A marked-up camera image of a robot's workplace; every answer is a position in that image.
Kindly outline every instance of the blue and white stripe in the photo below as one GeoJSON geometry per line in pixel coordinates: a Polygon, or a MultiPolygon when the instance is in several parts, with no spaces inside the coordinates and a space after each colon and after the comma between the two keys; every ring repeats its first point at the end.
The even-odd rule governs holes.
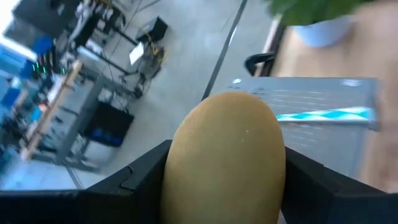
{"type": "Polygon", "coordinates": [[[333,110],[309,111],[304,113],[291,113],[277,115],[278,121],[374,121],[375,115],[372,108],[350,107],[333,110]]]}

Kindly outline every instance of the electronic equipment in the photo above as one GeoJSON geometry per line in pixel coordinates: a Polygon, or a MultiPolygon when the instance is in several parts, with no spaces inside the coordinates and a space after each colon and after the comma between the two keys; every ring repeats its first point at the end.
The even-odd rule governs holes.
{"type": "Polygon", "coordinates": [[[22,0],[13,14],[56,39],[75,17],[79,3],[79,0],[22,0]]]}
{"type": "Polygon", "coordinates": [[[119,147],[133,119],[133,115],[99,102],[82,135],[106,146],[119,147]]]}
{"type": "Polygon", "coordinates": [[[138,30],[136,40],[143,43],[160,41],[163,39],[167,28],[168,25],[160,17],[156,17],[138,30]]]}

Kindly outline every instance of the potted plant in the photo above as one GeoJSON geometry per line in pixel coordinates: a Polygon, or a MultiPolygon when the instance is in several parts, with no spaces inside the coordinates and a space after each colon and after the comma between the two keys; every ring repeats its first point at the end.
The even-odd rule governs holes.
{"type": "Polygon", "coordinates": [[[361,0],[265,0],[269,12],[292,26],[304,44],[326,47],[342,39],[350,28],[350,12],[361,0]]]}

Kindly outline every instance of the green leaves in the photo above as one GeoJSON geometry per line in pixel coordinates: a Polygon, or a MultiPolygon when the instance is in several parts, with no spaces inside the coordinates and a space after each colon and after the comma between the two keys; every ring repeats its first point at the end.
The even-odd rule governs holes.
{"type": "Polygon", "coordinates": [[[288,26],[310,25],[349,14],[360,0],[265,0],[269,12],[288,26]]]}

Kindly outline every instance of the wooden table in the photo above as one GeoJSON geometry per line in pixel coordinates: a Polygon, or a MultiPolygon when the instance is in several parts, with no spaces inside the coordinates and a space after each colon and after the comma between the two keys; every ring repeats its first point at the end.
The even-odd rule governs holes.
{"type": "Polygon", "coordinates": [[[398,2],[365,4],[353,14],[353,21],[345,39],[325,48],[304,46],[287,28],[271,76],[380,79],[382,130],[369,132],[358,179],[381,190],[398,192],[398,2]]]}

